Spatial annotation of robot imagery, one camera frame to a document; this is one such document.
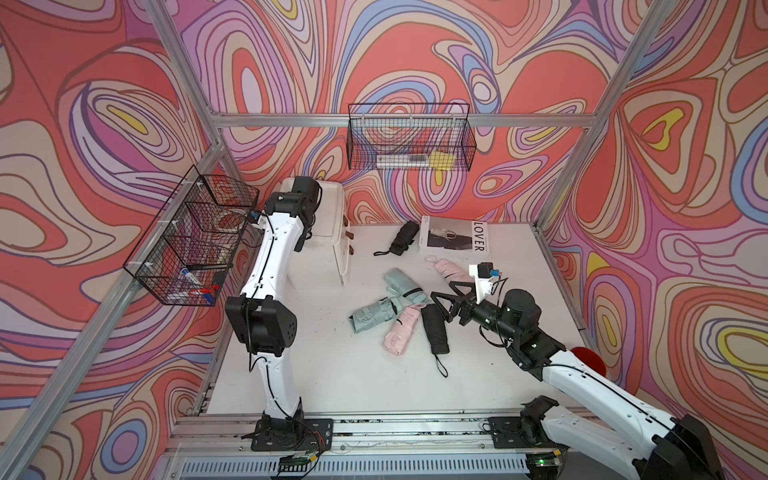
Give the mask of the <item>pink umbrella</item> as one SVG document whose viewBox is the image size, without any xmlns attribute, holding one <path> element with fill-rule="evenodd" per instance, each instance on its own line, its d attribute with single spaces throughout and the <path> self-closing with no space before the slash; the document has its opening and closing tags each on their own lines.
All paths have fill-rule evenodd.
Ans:
<svg viewBox="0 0 768 480">
<path fill-rule="evenodd" d="M 405 353 L 424 307 L 425 304 L 410 305 L 400 313 L 383 341 L 385 351 L 395 356 Z"/>
<path fill-rule="evenodd" d="M 450 282 L 465 282 L 473 283 L 474 279 L 469 275 L 467 268 L 462 268 L 456 263 L 444 259 L 438 258 L 434 255 L 429 255 L 425 258 L 425 261 L 429 263 L 437 273 L 448 283 Z"/>
</svg>

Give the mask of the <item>white drawer cabinet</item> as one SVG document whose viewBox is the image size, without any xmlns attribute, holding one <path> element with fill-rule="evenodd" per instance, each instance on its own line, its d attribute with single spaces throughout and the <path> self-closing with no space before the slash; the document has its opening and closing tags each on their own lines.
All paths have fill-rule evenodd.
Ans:
<svg viewBox="0 0 768 480">
<path fill-rule="evenodd" d="M 313 236 L 301 252 L 291 256 L 288 280 L 295 289 L 342 287 L 348 278 L 350 238 L 345 217 L 344 189 L 340 183 L 319 181 L 320 205 L 315 212 Z"/>
</svg>

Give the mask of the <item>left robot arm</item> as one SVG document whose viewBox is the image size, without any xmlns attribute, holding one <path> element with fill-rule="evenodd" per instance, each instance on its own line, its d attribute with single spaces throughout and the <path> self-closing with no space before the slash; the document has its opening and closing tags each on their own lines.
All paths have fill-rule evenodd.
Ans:
<svg viewBox="0 0 768 480">
<path fill-rule="evenodd" d="M 322 187 L 306 176 L 294 179 L 287 192 L 274 192 L 253 215 L 263 233 L 254 267 L 225 314 L 248 353 L 248 368 L 257 370 L 267 396 L 263 418 L 277 428 L 302 429 L 301 398 L 293 382 L 289 348 L 298 330 L 296 315 L 283 303 L 291 257 L 311 236 Z"/>
</svg>

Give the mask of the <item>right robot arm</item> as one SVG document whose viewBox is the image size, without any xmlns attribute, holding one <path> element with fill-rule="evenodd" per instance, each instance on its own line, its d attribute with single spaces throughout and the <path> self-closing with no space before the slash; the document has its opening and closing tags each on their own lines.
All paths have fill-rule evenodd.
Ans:
<svg viewBox="0 0 768 480">
<path fill-rule="evenodd" d="M 526 290 L 510 289 L 501 304 L 479 296 L 468 282 L 434 292 L 439 315 L 475 322 L 495 334 L 512 361 L 538 381 L 576 400 L 598 417 L 585 420 L 554 399 L 539 396 L 520 414 L 531 444 L 574 448 L 626 479 L 722 479 L 709 429 L 691 415 L 676 418 L 599 375 L 539 326 L 541 309 Z"/>
</svg>

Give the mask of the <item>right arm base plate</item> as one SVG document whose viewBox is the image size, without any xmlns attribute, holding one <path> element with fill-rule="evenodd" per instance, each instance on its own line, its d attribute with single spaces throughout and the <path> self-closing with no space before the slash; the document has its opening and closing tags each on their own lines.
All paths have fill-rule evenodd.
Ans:
<svg viewBox="0 0 768 480">
<path fill-rule="evenodd" d="M 553 442 L 539 427 L 526 427 L 519 416 L 489 417 L 482 425 L 495 449 L 568 449 Z"/>
</svg>

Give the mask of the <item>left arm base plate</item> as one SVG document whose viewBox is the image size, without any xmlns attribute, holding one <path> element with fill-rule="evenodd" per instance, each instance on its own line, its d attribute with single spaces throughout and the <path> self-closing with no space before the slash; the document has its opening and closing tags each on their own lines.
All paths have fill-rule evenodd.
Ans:
<svg viewBox="0 0 768 480">
<path fill-rule="evenodd" d="M 334 421 L 331 418 L 310 418 L 303 421 L 264 416 L 252 433 L 243 439 L 251 441 L 256 452 L 310 451 L 323 452 L 332 446 Z"/>
</svg>

